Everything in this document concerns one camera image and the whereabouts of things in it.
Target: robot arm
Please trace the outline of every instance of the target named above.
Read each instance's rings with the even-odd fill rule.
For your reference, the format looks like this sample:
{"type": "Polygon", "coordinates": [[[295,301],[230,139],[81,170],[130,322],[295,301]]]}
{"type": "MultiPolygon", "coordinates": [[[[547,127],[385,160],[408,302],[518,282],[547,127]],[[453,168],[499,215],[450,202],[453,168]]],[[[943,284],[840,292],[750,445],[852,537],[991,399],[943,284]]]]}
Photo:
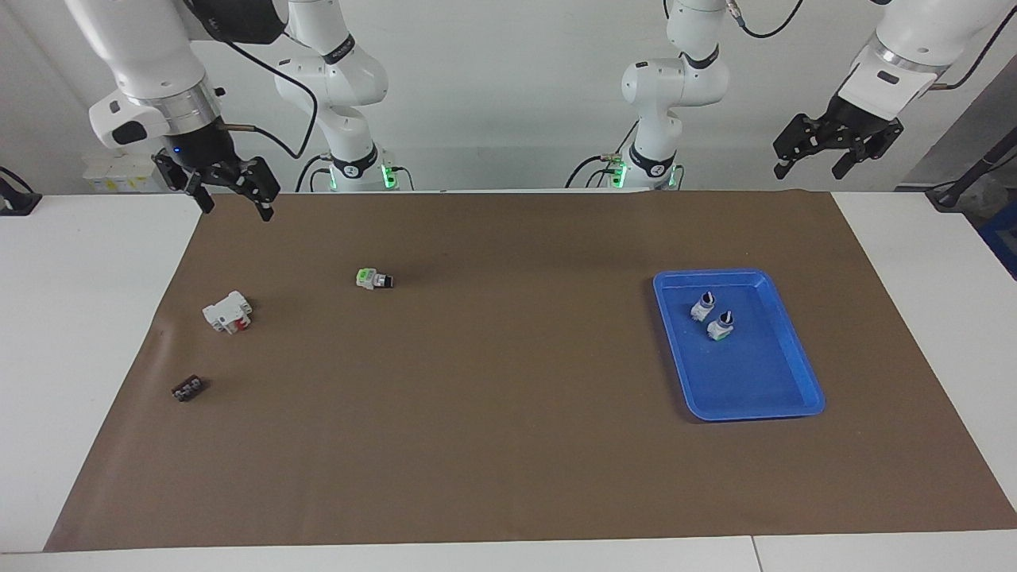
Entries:
{"type": "Polygon", "coordinates": [[[730,72],[717,43],[724,12],[724,0],[675,0],[667,37],[678,57],[642,61],[625,70],[622,95],[639,112],[639,131],[623,158],[624,186],[666,184],[681,136],[672,108],[717,103],[727,92],[730,72]]]}
{"type": "Polygon", "coordinates": [[[897,119],[900,111],[1012,5],[1013,0],[890,1],[826,113],[819,119],[796,115],[774,141],[780,159],[774,167],[777,178],[783,179],[796,161],[827,149],[847,150],[833,167],[837,179],[856,163],[882,157],[904,129],[897,119]]]}
{"type": "MultiPolygon", "coordinates": [[[[66,0],[66,4],[117,82],[117,90],[88,111],[99,139],[115,148],[159,137],[165,148],[153,160],[172,189],[190,194],[208,213],[215,204],[203,185],[226,186],[252,201],[262,220],[270,220],[279,183],[262,158],[237,157],[218,94],[208,87],[204,66],[190,49],[174,4],[170,0],[66,0]]],[[[219,40],[251,41],[260,35],[271,42],[273,34],[278,37],[283,28],[272,0],[247,2],[240,11],[222,1],[187,0],[187,4],[202,23],[216,24],[219,40]],[[243,21],[230,20],[217,10],[228,10],[243,21]],[[242,33],[239,39],[229,35],[231,30],[242,33]]]]}
{"type": "MultiPolygon", "coordinates": [[[[307,85],[318,100],[315,121],[328,141],[333,180],[339,190],[384,190],[397,180],[392,159],[371,137],[367,120],[354,106],[380,102],[388,92],[381,64],[357,46],[334,0],[290,0],[289,36],[315,52],[283,60],[279,70],[307,85]]],[[[277,76],[280,96],[311,112],[311,101],[277,76]]]]}

